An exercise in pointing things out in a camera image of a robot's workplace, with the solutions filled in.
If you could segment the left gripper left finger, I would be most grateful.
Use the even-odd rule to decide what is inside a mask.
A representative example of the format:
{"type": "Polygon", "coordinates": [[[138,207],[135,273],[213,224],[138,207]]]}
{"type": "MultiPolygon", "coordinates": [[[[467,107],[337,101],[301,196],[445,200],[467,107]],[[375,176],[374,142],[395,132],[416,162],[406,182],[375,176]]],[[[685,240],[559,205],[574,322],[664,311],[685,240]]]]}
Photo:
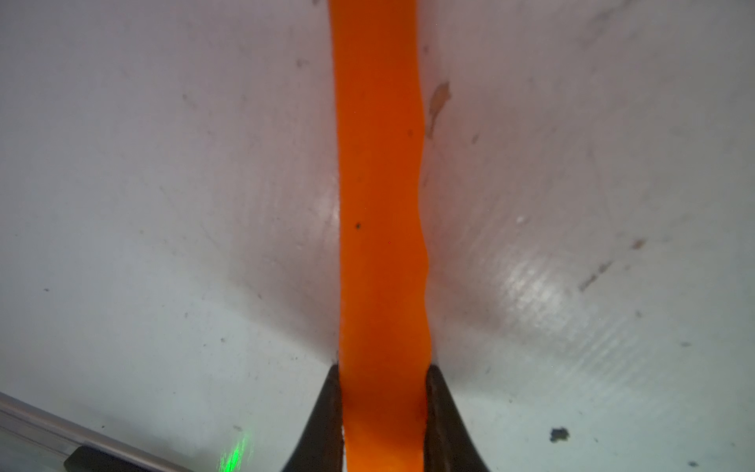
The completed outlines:
{"type": "Polygon", "coordinates": [[[341,472],[344,466],[342,394],[338,365],[328,370],[314,408],[283,472],[341,472]]]}

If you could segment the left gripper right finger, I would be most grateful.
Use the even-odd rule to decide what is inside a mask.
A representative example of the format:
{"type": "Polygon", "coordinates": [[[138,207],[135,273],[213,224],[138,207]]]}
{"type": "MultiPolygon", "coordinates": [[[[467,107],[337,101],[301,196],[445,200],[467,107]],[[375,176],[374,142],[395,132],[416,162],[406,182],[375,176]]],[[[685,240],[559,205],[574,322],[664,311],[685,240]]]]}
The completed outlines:
{"type": "Polygon", "coordinates": [[[465,427],[449,387],[437,365],[426,375],[427,426],[425,472],[489,472],[465,427]]]}

